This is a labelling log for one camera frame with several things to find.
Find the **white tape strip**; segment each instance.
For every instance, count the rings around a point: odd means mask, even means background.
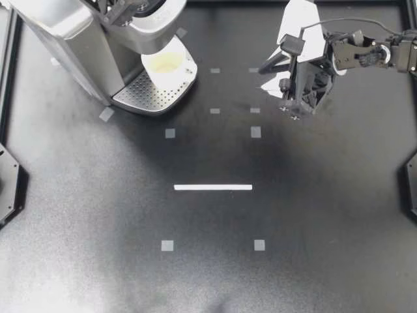
[[[181,190],[252,190],[252,185],[174,185],[174,189]]]

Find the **black mat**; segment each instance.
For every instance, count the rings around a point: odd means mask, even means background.
[[[319,9],[402,29],[395,6]],[[2,312],[415,312],[417,225],[398,176],[417,147],[410,78],[351,71],[294,123],[249,73],[275,48],[282,13],[187,8],[197,85],[161,118],[115,109],[108,123],[24,29],[8,148],[31,180],[0,232]],[[328,26],[359,27],[385,35]],[[197,183],[253,191],[173,190]]]

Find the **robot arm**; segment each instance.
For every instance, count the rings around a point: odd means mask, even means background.
[[[298,62],[306,43],[302,39],[306,28],[301,28],[299,37],[285,35],[278,53],[259,68],[260,74],[289,72],[289,75],[278,76],[282,93],[279,105],[281,110],[290,112],[294,120],[314,114],[330,93],[336,77],[344,75],[348,69],[396,68],[398,72],[417,76],[417,30],[392,32],[393,35],[383,41],[365,37],[362,31],[331,33],[323,30],[326,41],[323,56]]]

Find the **black plastic part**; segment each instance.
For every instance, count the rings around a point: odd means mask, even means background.
[[[139,8],[135,13],[135,17],[145,18],[147,16],[150,16],[152,13],[158,10],[165,2],[166,0],[148,0],[148,5],[143,8]]]
[[[258,73],[261,75],[263,74],[272,74],[278,72],[284,72],[289,69],[289,64],[284,65],[277,65],[278,63],[289,59],[286,55],[282,54],[282,52],[278,52],[276,55],[267,59],[258,70]]]
[[[407,178],[409,180],[411,212],[417,215],[417,155],[407,163]]]
[[[18,197],[21,172],[18,162],[0,145],[0,227],[22,207]]]
[[[304,48],[305,40],[286,34],[280,42],[281,50],[299,56]]]

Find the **black metal frame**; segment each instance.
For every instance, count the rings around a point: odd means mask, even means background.
[[[288,0],[188,0],[190,3],[282,3],[285,4]],[[391,3],[400,7],[404,28],[417,29],[417,8],[414,0],[317,0],[316,3],[335,3],[335,4],[387,4]],[[5,49],[3,50],[2,63],[0,64],[1,78],[0,78],[0,143],[3,145],[6,141],[8,115],[10,111],[11,95],[13,91],[14,71],[16,68],[18,46],[20,41],[20,33],[22,28],[22,20],[17,15],[16,11],[11,10],[7,37],[5,42]],[[414,90],[417,91],[417,81],[413,79],[412,82]],[[403,197],[407,197],[407,203],[411,204],[411,210],[417,216],[417,154],[415,154],[407,162],[405,167],[399,171],[400,186],[403,185],[403,172],[406,171],[408,175],[408,194],[405,195],[403,188],[400,193]]]
[[[11,10],[0,63],[0,228],[23,208],[28,182],[25,170],[4,147],[21,31],[22,19]]]

